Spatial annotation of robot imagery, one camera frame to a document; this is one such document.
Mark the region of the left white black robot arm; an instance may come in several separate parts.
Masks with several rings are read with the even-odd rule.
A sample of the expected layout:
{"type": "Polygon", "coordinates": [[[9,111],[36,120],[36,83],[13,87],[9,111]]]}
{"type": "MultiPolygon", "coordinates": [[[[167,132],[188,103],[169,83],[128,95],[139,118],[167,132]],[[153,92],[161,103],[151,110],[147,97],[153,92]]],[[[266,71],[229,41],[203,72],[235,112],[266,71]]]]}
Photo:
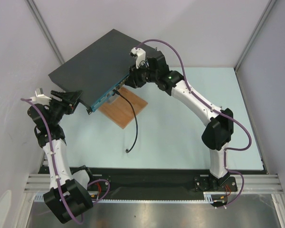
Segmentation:
{"type": "Polygon", "coordinates": [[[80,223],[76,218],[93,207],[88,190],[94,187],[95,178],[84,165],[70,169],[66,137],[59,125],[64,115],[74,113],[82,93],[51,91],[48,97],[38,89],[26,100],[30,105],[27,114],[36,125],[34,134],[48,161],[50,186],[43,199],[62,224],[71,220],[80,223]]]}

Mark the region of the dark grey network switch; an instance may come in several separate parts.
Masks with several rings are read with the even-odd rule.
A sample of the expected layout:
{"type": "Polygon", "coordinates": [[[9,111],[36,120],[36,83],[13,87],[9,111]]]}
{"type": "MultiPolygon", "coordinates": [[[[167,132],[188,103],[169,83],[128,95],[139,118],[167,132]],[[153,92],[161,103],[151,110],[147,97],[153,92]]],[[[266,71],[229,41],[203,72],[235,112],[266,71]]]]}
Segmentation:
{"type": "Polygon", "coordinates": [[[136,60],[130,51],[140,42],[112,29],[48,76],[66,92],[82,91],[79,102],[87,112],[94,112],[128,77],[136,60]]]}

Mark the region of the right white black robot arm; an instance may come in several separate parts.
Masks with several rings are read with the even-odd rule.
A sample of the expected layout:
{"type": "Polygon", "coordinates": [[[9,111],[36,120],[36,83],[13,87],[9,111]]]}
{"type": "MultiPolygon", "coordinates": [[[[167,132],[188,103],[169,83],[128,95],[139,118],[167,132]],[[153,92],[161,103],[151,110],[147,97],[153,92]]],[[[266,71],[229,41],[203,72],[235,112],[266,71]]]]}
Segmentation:
{"type": "Polygon", "coordinates": [[[140,88],[146,83],[154,83],[186,105],[205,125],[201,138],[210,151],[209,185],[215,191],[222,190],[230,176],[224,167],[224,149],[234,132],[233,112],[211,104],[185,81],[182,74],[170,70],[162,52],[155,51],[147,56],[143,49],[133,48],[130,55],[135,58],[135,65],[130,67],[125,85],[140,88]]]}

